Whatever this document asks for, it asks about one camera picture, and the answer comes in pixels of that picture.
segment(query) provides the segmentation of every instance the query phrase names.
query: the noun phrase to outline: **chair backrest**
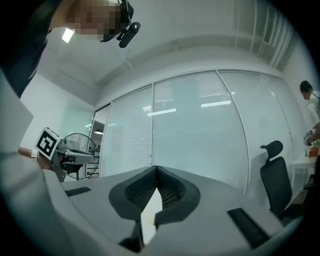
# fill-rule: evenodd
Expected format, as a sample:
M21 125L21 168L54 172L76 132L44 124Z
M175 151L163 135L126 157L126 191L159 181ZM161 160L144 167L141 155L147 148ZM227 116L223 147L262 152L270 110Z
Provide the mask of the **chair backrest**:
M279 216L292 197L286 161L280 156L267 162L261 167L260 175L270 202L270 211Z

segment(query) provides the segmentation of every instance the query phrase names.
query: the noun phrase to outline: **desk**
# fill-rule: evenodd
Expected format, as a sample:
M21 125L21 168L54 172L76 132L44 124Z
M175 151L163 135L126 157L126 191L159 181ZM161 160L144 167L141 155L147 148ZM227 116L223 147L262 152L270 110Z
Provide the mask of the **desk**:
M297 168L301 168L304 169L305 171L305 180L304 180L304 184L303 186L307 183L307 175L308 175L308 168L314 168L316 161L317 161L317 157L308 157L309 155L309 151L307 152L307 156L306 156L306 152L302 152L302 154L291 163L291 188L292 188L292 192L295 193L294 190L294 183L295 183L295 176L296 176L296 169Z

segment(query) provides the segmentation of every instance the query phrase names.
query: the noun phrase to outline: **office chair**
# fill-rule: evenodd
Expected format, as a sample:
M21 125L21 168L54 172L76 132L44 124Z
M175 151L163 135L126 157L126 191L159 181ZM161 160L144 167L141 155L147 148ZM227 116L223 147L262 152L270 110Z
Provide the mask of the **office chair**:
M286 225L293 219L304 215L304 206L291 204L286 209L292 198L286 161L281 156L270 160L279 155L284 146L280 141L275 140L260 148L266 149L268 154L264 166L260 169L260 175L269 199L270 211L278 216L282 224Z

